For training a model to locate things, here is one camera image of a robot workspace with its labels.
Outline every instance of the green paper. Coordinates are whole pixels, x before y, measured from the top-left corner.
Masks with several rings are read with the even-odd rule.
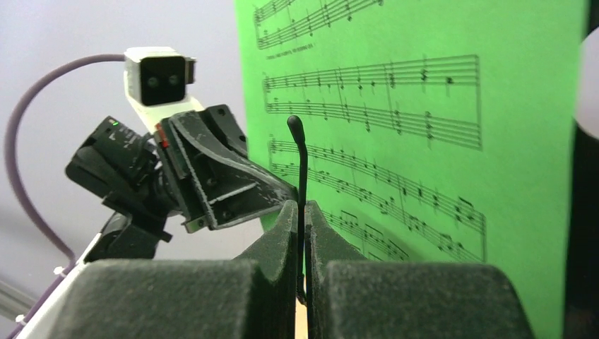
[[[561,338],[586,2],[237,0],[250,158],[365,256],[500,267]]]

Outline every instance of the white camera housing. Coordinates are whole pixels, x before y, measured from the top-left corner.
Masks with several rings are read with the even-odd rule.
[[[134,47],[125,51],[125,96],[149,132],[154,133],[156,124],[164,118],[204,110],[186,92],[186,85],[194,82],[194,62],[171,47]]]

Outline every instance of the black foam block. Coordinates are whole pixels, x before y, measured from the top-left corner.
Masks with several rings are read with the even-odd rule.
[[[287,202],[275,227],[231,261],[96,261],[50,338],[292,338],[296,223]]]
[[[366,261],[307,204],[310,338],[529,339],[511,283],[493,266]]]

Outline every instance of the black bracket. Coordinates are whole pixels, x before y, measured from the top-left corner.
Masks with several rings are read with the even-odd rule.
[[[158,155],[187,232],[235,226],[297,200],[294,186],[247,159],[246,137],[226,105],[179,113],[157,128]]]
[[[90,264],[52,338],[293,338],[298,212],[288,201],[275,227],[231,261]],[[533,338],[497,268],[368,261],[315,201],[305,239],[310,339]]]

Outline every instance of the white wall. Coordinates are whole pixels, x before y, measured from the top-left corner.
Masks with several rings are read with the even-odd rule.
[[[233,0],[1,0],[0,129],[21,94],[50,69],[90,54],[151,45],[196,57],[192,95],[204,106],[228,104],[245,127]],[[122,70],[122,64],[94,65],[62,78],[36,98],[21,125],[18,156],[25,187],[75,252],[85,248],[111,212],[70,182],[64,167],[107,115],[144,133],[124,99]],[[39,296],[54,278],[52,269],[66,260],[20,210],[4,166],[0,192],[0,278]],[[231,258],[261,234],[253,222],[190,235],[181,221],[168,224],[174,239],[159,248],[158,257]],[[12,325],[0,319],[0,337]]]

